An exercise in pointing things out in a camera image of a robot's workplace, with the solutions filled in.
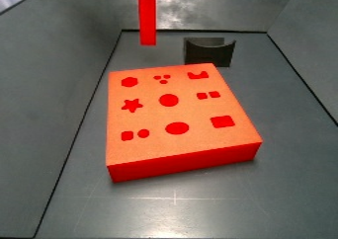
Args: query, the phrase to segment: shape sorter box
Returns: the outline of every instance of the shape sorter box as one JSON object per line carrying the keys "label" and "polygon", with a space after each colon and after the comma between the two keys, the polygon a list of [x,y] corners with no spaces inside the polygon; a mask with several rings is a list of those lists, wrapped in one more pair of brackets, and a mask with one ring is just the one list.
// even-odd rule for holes
{"label": "shape sorter box", "polygon": [[260,144],[212,64],[109,73],[105,164],[113,182],[252,160]]}

